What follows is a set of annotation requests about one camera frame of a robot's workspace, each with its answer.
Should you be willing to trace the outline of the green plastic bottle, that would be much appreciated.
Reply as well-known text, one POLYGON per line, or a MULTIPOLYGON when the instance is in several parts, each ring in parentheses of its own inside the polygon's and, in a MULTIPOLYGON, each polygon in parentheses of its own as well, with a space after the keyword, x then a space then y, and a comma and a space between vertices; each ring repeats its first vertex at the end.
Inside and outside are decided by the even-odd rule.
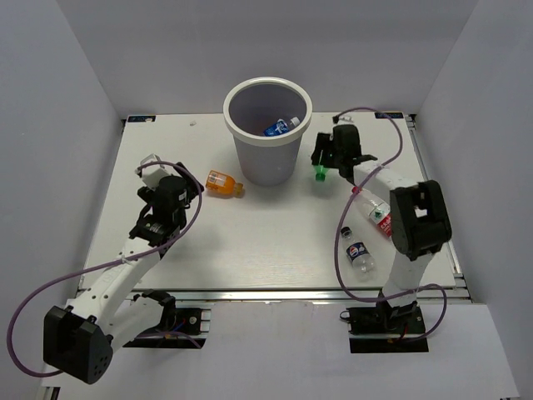
POLYGON ((322 164, 314 165, 315 170, 315 180, 317 182, 324 182, 326 180, 326 175, 329 172, 329 168, 325 167, 322 164))

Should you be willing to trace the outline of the blue label water bottle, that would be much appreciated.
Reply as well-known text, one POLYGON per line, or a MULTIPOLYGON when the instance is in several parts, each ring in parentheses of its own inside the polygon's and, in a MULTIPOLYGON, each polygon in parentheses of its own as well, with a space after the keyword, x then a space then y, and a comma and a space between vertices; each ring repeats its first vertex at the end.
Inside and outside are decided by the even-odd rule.
POLYGON ((263 135, 267 138, 281 136, 297 128, 300 124, 301 121, 298 117, 292 117, 288 121, 280 118, 270 127, 266 128, 263 131, 263 135))

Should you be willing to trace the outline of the orange juice bottle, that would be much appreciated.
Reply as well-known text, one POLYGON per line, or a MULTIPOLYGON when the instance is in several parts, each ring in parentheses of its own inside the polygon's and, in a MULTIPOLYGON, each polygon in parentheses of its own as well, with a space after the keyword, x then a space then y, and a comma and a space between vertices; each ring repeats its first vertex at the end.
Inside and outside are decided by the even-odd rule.
POLYGON ((224 197, 240 197, 244 193, 243 184, 223 172, 211 170, 207 175, 206 189, 224 197))

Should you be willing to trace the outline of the red cap water bottle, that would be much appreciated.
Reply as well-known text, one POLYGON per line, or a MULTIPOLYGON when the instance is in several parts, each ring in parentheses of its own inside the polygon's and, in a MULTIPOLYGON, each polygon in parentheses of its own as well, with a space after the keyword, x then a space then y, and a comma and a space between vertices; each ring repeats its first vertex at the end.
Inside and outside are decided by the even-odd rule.
POLYGON ((391 239, 390 205, 365 188, 354 187, 352 192, 357 193, 354 203, 360 214, 370 221, 387 239, 391 239))

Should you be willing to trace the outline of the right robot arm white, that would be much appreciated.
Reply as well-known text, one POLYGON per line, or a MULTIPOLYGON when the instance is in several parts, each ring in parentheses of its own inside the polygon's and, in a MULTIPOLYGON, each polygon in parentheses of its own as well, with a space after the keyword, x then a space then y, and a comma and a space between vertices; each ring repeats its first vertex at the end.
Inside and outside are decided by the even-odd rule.
POLYGON ((389 196, 391 240, 396 250, 391 272, 377 297, 351 298, 376 305, 377 325, 393 333, 406 322, 417 307, 417 293, 439 286, 421 285, 424 272, 445 243, 451 240, 451 222, 441 186, 435 180, 416 182, 390 170, 389 165, 402 153, 403 137, 398 127, 399 148, 385 161, 365 154, 357 127, 336 125, 331 133, 319 132, 311 154, 317 169, 337 170, 353 185, 336 229, 338 244, 341 229, 351 205, 367 193, 366 185, 377 185, 389 196))

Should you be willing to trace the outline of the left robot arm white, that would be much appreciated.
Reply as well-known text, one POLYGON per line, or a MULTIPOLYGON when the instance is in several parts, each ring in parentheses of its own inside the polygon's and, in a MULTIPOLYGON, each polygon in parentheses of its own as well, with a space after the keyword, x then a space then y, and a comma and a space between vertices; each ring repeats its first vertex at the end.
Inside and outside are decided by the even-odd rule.
POLYGON ((66 307, 52 307, 44 318, 43 360, 87 384, 107 371, 113 354, 143 333, 156 336, 176 322, 176 299, 149 289, 131 306, 121 305, 141 278, 166 255, 189 228, 186 211, 200 197, 202 185, 181 173, 146 182, 137 195, 145 202, 116 267, 66 307))

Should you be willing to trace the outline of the white plastic bin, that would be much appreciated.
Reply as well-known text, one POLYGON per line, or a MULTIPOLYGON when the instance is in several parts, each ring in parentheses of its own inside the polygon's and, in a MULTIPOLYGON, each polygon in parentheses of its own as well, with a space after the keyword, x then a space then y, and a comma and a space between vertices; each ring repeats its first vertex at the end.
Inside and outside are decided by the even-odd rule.
POLYGON ((311 123, 313 105, 298 84, 280 77, 255 77, 226 96, 222 114, 233 136, 244 177, 259 186, 276 186, 291 177, 301 140, 311 123), (278 119, 298 117, 301 124, 281 136, 263 131, 278 119))

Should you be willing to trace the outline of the right blue corner label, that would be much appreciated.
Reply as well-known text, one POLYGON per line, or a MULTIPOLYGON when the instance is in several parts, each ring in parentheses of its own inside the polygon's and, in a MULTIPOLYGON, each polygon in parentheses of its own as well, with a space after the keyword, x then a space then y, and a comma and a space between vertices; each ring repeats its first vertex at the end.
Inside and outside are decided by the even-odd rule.
POLYGON ((374 112, 376 119, 403 119, 402 112, 374 112))

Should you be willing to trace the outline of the blue corner label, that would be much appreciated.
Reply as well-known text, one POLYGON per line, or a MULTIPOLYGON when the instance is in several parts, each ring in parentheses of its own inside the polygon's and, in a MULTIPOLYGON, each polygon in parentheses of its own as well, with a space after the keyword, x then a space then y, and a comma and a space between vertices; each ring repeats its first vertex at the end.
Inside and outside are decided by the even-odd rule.
POLYGON ((155 115, 131 115, 127 118, 127 123, 153 123, 155 115))
POLYGON ((374 112, 376 119, 403 119, 402 112, 374 112))

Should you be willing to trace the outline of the left blue corner label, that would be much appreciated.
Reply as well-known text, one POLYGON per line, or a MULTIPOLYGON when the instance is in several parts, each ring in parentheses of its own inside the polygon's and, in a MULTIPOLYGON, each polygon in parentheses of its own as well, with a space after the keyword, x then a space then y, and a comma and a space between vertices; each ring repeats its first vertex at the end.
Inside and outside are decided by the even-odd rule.
POLYGON ((131 115, 127 118, 127 123, 153 123, 155 115, 131 115))

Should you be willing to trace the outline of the pepsi bottle black cap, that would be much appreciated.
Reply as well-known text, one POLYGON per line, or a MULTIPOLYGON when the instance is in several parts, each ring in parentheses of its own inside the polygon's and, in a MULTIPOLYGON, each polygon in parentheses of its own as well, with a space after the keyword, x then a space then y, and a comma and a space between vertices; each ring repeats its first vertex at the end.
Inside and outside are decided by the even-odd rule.
POLYGON ((349 227, 341 229, 341 240, 344 253, 357 279, 365 282, 373 278, 376 261, 368 251, 366 244, 349 227))

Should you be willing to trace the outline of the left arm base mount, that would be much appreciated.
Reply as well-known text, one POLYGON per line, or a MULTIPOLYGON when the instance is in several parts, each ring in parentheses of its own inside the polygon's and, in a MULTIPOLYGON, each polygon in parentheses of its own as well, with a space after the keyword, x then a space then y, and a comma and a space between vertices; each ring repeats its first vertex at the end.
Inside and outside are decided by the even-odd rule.
POLYGON ((206 305, 176 301, 165 322, 139 333, 124 347, 201 349, 210 330, 211 315, 206 305))

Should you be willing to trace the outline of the aluminium front rail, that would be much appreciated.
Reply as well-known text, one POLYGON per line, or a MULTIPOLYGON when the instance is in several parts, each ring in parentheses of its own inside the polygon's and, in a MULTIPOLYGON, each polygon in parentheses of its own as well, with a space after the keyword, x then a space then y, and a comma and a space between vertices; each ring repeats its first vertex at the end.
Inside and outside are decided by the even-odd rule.
MULTIPOLYGON (((471 302, 467 289, 445 289, 449 301, 471 302)), ((342 290, 281 290, 281 291, 175 291, 171 295, 183 301, 284 301, 284 300, 310 300, 310 301, 334 301, 350 300, 351 297, 342 290)), ((359 298, 375 298, 378 291, 357 291, 359 298)), ((439 290, 418 292, 419 301, 436 301, 442 299, 439 290)))

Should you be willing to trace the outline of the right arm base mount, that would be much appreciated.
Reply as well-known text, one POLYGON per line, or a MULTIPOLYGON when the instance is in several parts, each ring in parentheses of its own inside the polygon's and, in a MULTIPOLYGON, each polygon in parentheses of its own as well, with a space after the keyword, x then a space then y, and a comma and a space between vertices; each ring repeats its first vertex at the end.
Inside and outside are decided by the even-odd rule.
POLYGON ((387 322, 376 307, 350 307, 339 314, 348 326, 351 354, 428 353, 421 308, 387 322))

